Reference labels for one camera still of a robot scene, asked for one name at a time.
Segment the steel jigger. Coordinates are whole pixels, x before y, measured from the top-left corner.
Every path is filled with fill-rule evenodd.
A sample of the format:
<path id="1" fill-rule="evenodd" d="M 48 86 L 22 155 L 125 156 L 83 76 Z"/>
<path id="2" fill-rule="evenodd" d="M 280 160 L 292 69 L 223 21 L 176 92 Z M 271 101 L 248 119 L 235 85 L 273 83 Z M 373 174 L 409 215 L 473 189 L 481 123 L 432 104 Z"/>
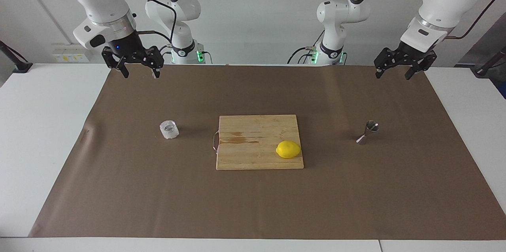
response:
<path id="1" fill-rule="evenodd" d="M 376 133 L 379 130 L 379 124 L 376 121 L 369 120 L 367 121 L 365 125 L 365 130 L 363 134 L 357 138 L 356 144 L 358 145 L 365 145 L 367 143 L 367 137 L 368 135 L 372 133 Z"/>

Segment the clear plastic cup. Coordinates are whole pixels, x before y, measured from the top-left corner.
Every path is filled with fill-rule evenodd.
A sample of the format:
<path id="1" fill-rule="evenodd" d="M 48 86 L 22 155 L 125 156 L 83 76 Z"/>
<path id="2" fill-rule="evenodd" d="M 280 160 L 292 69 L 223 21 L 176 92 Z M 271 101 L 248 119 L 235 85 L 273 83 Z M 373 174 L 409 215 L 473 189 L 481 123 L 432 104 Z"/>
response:
<path id="1" fill-rule="evenodd" d="M 179 130 L 177 128 L 176 122 L 173 120 L 163 121 L 159 125 L 159 128 L 162 136 L 167 140 L 174 139 L 179 136 Z"/>

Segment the black clamp stand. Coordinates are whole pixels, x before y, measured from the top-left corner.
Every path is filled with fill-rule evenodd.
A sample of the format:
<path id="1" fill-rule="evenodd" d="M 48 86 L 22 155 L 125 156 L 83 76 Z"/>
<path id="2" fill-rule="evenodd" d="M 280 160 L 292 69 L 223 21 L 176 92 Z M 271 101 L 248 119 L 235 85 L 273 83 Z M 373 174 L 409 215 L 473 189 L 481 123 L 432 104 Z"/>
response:
<path id="1" fill-rule="evenodd" d="M 27 73 L 33 66 L 33 63 L 29 62 L 22 54 L 5 44 L 2 40 L 0 40 L 0 51 L 15 65 L 13 73 Z"/>
<path id="2" fill-rule="evenodd" d="M 496 68 L 506 65 L 506 45 L 494 54 L 488 61 L 482 64 L 473 66 L 470 70 L 478 78 L 485 78 L 489 70 L 496 70 Z"/>

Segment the yellow lemon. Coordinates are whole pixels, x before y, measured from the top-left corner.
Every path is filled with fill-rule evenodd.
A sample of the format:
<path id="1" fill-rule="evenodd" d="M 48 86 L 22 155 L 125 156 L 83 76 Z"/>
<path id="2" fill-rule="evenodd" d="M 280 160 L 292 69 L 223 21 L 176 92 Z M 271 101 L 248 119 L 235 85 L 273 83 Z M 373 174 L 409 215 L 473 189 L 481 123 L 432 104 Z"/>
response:
<path id="1" fill-rule="evenodd" d="M 277 145 L 275 151 L 281 158 L 291 159 L 300 155 L 302 149 L 295 141 L 284 140 Z"/>

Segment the wooden cutting board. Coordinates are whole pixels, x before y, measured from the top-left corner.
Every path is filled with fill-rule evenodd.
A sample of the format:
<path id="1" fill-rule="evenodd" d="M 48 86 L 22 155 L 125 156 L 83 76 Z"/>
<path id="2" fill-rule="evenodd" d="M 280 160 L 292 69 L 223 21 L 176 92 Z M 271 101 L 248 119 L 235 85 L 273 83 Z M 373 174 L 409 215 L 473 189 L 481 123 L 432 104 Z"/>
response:
<path id="1" fill-rule="evenodd" d="M 284 141 L 301 146 L 296 115 L 221 115 L 213 136 L 216 169 L 303 169 L 302 152 L 291 158 L 276 152 Z"/>

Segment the brown paper table mat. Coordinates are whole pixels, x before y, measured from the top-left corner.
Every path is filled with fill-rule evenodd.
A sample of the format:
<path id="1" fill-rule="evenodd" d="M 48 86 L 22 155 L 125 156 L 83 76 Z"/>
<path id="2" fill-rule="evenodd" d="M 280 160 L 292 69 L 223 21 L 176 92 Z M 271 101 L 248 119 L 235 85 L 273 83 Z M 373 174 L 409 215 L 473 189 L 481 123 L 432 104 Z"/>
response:
<path id="1" fill-rule="evenodd" d="M 429 80 L 406 67 L 109 72 L 30 237 L 506 240 Z M 296 115 L 303 169 L 217 171 L 221 115 Z M 165 139 L 159 125 L 176 122 Z M 356 144 L 367 121 L 379 130 Z"/>

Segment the white wall socket strip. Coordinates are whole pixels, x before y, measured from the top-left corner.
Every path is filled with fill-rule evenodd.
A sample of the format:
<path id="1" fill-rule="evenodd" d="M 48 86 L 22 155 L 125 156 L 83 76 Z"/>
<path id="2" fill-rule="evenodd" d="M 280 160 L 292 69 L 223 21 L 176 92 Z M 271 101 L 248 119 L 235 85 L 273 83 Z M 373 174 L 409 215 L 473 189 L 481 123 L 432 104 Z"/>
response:
<path id="1" fill-rule="evenodd" d="M 93 54 L 80 44 L 52 44 L 52 56 L 57 63 L 90 63 Z"/>

